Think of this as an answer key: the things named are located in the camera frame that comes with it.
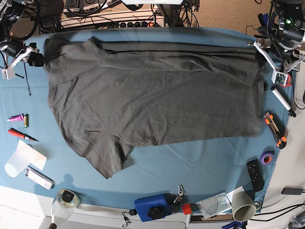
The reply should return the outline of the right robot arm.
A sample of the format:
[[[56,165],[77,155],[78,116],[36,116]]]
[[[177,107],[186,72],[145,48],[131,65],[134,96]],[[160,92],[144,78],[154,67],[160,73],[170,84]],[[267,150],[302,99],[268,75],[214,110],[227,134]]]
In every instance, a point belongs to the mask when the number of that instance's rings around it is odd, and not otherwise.
[[[0,2],[0,55],[4,60],[6,69],[13,67],[12,64],[8,65],[7,56],[12,57],[15,63],[24,62],[34,67],[43,67],[45,64],[44,57],[37,48],[37,44],[34,42],[29,45],[25,44],[25,41],[34,35],[41,19],[40,1],[33,0],[31,3],[36,8],[33,10],[36,16],[33,20],[32,30],[24,37],[15,37],[11,35],[11,30],[13,25],[26,12],[28,4],[26,1],[17,3],[13,0],[2,0]]]

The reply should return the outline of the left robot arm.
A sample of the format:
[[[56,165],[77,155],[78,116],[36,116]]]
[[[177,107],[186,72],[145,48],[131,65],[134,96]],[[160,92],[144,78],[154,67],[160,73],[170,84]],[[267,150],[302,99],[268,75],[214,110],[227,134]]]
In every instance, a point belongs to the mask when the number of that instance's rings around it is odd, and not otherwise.
[[[282,61],[305,42],[303,0],[272,0],[268,14],[259,14],[259,37],[270,39],[271,50]]]

